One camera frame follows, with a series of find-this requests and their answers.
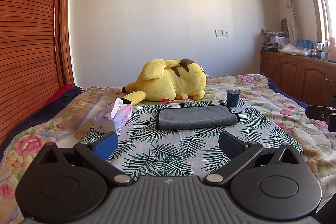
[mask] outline cabinet handle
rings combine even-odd
[[[332,85],[333,85],[333,81],[330,80],[330,88],[329,88],[329,92],[331,93],[331,90],[332,90]]]

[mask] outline white logo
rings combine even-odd
[[[172,179],[165,179],[164,182],[167,184],[170,184],[170,183],[173,183],[174,181]]]

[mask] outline switch panel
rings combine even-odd
[[[223,31],[216,30],[216,37],[223,37]]]

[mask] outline stack of books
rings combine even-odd
[[[278,43],[263,42],[261,50],[266,52],[278,52]]]

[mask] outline yellow plush toy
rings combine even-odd
[[[135,105],[144,99],[159,102],[185,100],[192,96],[193,100],[201,100],[204,96],[206,76],[202,68],[193,60],[148,61],[136,82],[125,86],[123,92],[130,93],[123,97]]]

